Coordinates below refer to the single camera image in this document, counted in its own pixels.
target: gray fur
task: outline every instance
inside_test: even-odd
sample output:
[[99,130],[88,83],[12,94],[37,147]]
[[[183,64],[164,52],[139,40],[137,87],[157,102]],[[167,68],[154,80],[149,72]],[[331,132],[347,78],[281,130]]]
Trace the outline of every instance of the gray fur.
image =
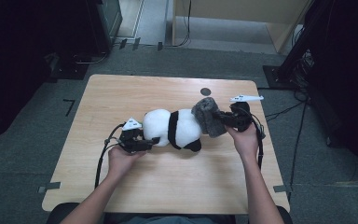
[[206,97],[196,103],[191,109],[191,113],[196,117],[202,133],[207,133],[215,138],[226,132],[225,126],[218,119],[212,117],[212,113],[219,111],[219,107],[212,97]]

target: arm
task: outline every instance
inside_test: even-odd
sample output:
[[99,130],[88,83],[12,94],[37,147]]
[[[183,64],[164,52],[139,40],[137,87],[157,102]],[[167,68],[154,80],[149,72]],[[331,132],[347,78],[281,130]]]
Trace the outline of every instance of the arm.
[[106,178],[62,223],[96,223],[121,178],[130,170],[135,161],[146,152],[129,155],[120,147],[113,147],[108,153],[109,171]]
[[226,128],[234,139],[235,148],[240,154],[245,170],[250,223],[283,223],[258,168],[256,159],[258,144],[255,126],[251,124],[243,133],[229,127]]

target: white plastic tool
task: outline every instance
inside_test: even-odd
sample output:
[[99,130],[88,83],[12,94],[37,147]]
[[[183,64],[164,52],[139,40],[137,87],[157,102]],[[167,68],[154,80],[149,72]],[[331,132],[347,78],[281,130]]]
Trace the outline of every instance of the white plastic tool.
[[124,127],[122,128],[123,131],[127,131],[127,130],[132,130],[132,129],[137,129],[137,128],[142,128],[142,124],[138,121],[136,121],[133,118],[130,118],[126,124],[124,124]]
[[234,98],[231,98],[230,102],[248,102],[248,101],[257,101],[264,100],[263,96],[249,96],[249,95],[238,95]]

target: forearm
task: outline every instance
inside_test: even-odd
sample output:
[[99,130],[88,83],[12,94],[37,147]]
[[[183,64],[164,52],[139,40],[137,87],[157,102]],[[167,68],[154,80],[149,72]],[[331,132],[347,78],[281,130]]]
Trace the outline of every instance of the forearm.
[[112,196],[118,179],[107,177],[62,223],[96,223]]
[[242,159],[245,170],[250,223],[283,223],[256,160]]

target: left hand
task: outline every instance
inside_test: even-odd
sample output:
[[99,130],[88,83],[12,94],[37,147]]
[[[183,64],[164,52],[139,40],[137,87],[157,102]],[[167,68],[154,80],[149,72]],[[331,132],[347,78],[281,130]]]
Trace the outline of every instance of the left hand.
[[133,166],[136,160],[143,157],[146,151],[130,154],[124,151],[120,146],[115,146],[109,150],[109,171],[107,176],[114,179],[121,179]]

